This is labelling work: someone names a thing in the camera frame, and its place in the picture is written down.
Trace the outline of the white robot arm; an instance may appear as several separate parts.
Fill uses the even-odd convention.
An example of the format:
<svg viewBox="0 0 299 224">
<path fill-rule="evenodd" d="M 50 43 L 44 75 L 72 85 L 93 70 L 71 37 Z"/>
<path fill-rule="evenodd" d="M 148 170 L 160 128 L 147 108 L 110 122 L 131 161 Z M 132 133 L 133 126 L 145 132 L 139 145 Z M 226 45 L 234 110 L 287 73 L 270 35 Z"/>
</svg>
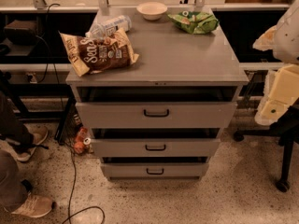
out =
<svg viewBox="0 0 299 224">
<path fill-rule="evenodd" d="M 295 0 L 278 23 L 266 30 L 254 43 L 257 50 L 272 50 L 284 66 L 269 71 L 258 105 L 255 121 L 270 125 L 281 118 L 299 99 L 299 0 Z"/>
</svg>

